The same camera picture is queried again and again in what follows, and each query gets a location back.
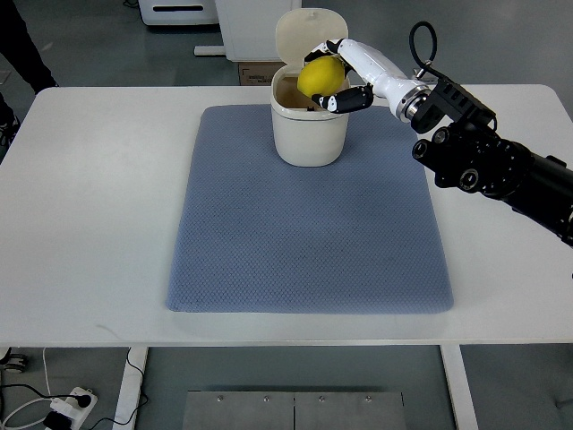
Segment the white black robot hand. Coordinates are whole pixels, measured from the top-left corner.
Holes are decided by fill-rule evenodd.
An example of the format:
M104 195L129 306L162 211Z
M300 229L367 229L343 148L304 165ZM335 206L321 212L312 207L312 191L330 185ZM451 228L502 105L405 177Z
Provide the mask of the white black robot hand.
M366 109L376 98L381 98L388 101L397 119L408 122L430 94L427 85L407 78L380 51L361 42L326 40L304 58L304 65L322 56L337 57L345 67L345 80L335 94L309 98L331 113L345 114Z

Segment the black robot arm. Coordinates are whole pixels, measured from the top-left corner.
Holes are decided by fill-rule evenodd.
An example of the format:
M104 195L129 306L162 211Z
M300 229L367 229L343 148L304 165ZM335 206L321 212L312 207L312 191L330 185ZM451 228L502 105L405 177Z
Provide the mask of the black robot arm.
M437 79L428 94L417 92L398 111L417 133L432 133L414 145L413 158L434 172L439 188L505 202L570 245L572 172L566 163L499 137L493 111L433 69L432 60L412 57L420 76L430 73Z

